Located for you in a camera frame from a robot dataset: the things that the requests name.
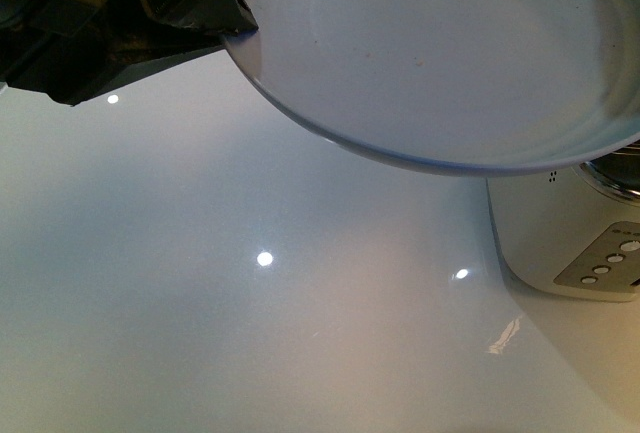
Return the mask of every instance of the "silver control panel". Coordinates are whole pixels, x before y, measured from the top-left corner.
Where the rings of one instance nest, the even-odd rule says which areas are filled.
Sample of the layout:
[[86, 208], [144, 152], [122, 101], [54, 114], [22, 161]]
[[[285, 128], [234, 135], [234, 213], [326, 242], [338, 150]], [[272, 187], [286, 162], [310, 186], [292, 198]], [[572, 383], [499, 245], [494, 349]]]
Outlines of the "silver control panel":
[[634, 293], [640, 285], [640, 223], [614, 223], [553, 281], [592, 291]]

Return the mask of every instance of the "white countertop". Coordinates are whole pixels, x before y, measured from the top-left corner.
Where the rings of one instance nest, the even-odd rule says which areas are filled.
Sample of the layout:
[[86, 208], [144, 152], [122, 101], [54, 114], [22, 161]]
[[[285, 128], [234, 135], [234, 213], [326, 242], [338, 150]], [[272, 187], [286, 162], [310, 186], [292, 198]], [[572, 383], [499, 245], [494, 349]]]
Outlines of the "white countertop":
[[3, 433], [640, 429], [640, 303], [511, 278], [484, 180], [345, 152], [226, 53], [117, 93], [0, 97]]

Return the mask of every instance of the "glossy countertop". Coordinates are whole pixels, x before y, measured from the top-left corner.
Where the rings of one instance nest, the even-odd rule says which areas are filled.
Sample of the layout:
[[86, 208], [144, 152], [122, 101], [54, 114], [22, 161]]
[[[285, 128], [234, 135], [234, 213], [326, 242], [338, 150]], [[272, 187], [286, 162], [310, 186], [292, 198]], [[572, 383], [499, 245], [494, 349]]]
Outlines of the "glossy countertop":
[[640, 430], [640, 303], [513, 278], [483, 179], [346, 152], [224, 52], [116, 93], [0, 95], [3, 433]]

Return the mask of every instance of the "stand mixer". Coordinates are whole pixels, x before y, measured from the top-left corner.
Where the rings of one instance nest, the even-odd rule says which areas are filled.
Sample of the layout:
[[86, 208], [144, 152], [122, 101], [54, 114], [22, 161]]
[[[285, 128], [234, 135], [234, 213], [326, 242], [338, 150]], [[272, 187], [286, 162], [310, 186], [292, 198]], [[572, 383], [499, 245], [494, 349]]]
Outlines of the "stand mixer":
[[581, 165], [491, 178], [496, 242], [511, 271], [549, 293], [630, 301], [640, 285], [640, 143]]

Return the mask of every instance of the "button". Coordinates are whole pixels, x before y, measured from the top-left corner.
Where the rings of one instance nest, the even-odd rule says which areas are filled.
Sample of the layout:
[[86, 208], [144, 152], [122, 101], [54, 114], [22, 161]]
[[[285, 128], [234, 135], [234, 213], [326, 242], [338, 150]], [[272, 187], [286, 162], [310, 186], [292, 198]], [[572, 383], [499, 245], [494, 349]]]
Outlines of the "button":
[[621, 255], [619, 253], [609, 255], [607, 256], [607, 261], [609, 263], [620, 263], [621, 261], [624, 261], [624, 255]]
[[623, 244], [620, 245], [620, 249], [622, 251], [640, 250], [640, 241], [638, 241], [638, 240], [625, 241]]

